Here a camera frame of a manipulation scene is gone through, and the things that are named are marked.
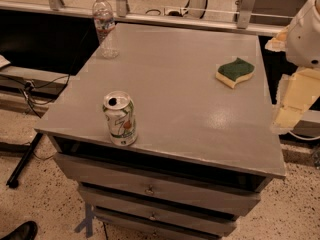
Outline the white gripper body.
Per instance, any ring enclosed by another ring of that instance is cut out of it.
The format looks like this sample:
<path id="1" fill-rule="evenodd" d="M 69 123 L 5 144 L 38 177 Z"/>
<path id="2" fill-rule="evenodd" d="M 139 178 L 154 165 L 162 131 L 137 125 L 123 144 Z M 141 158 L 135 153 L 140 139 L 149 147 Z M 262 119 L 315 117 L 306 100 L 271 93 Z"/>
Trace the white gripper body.
<path id="1" fill-rule="evenodd" d="M 320 0 L 307 0 L 288 27 L 286 58 L 308 68 L 320 67 Z"/>

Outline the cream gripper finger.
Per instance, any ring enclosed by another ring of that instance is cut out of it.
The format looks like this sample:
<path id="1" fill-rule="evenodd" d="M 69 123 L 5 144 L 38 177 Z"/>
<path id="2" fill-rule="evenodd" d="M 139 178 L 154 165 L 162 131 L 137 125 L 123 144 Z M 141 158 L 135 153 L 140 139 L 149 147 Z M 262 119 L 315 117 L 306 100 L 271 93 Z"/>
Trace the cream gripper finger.
<path id="1" fill-rule="evenodd" d="M 285 52 L 288 28 L 283 28 L 275 37 L 268 40 L 265 49 L 272 52 Z"/>
<path id="2" fill-rule="evenodd" d="M 319 97 L 319 68 L 299 67 L 291 76 L 283 74 L 277 88 L 273 124 L 294 128 Z"/>

